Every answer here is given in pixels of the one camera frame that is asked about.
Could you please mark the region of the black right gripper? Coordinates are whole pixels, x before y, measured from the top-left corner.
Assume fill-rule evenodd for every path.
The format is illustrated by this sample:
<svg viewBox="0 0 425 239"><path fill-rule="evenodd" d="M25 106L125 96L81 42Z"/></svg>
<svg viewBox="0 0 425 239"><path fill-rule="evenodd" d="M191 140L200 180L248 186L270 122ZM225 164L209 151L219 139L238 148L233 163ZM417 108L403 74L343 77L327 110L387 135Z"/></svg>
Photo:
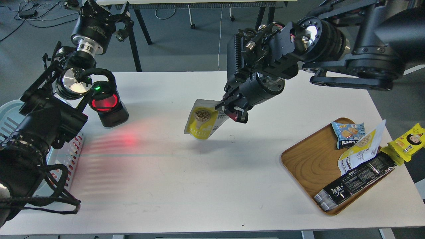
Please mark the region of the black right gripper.
<svg viewBox="0 0 425 239"><path fill-rule="evenodd" d="M227 86L226 94L214 108L224 111L235 122L247 123L248 110L281 94L284 86L283 78L256 72L251 74L244 83Z"/></svg>

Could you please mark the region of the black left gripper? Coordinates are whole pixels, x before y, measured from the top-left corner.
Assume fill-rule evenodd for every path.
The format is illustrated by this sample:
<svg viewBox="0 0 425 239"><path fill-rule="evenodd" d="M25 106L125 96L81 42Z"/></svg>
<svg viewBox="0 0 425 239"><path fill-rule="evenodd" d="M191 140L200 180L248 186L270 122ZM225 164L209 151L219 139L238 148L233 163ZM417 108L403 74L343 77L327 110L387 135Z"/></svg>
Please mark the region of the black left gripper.
<svg viewBox="0 0 425 239"><path fill-rule="evenodd" d="M113 23L105 23L102 18L90 15L92 13L91 0L82 0L82 3L78 0L64 0L65 9L76 11L80 15L70 37L73 44L76 45L76 50L90 55L102 55L106 52L113 33L118 41L126 40L134 26L134 21L129 13L129 5L129 2L125 2L120 14L111 15ZM124 28L116 31L114 23L123 23Z"/></svg>

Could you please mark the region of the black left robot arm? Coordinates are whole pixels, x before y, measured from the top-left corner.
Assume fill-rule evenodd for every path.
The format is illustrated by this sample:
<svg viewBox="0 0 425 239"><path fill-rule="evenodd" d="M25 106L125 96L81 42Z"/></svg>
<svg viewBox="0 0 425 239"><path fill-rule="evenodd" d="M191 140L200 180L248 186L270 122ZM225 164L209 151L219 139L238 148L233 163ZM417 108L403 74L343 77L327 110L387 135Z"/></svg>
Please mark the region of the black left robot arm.
<svg viewBox="0 0 425 239"><path fill-rule="evenodd" d="M43 57L44 72L20 98L19 112L24 119L1 142L1 225L22 210L55 213L46 209L53 202L75 206L59 214L76 214L80 201L65 189L68 167L48 165L47 154L78 135L88 121L83 113L87 105L107 128L129 118L115 76L97 68L95 61L96 55L106 52L112 35L122 42L132 33L129 2L117 15L94 0L83 6L68 0L64 6L79 14L70 37L74 47L58 42L52 56Z"/></svg>

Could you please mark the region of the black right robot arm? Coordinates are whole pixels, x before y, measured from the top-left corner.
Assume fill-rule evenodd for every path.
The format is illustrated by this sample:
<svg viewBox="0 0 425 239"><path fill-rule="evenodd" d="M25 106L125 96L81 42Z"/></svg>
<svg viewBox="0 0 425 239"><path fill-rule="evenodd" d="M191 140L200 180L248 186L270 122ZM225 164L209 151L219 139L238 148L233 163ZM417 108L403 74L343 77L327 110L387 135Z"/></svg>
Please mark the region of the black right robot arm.
<svg viewBox="0 0 425 239"><path fill-rule="evenodd" d="M423 0L326 0L297 22L239 30L227 47L227 84L215 106L246 123L299 70L319 86L387 91L410 62L424 63Z"/></svg>

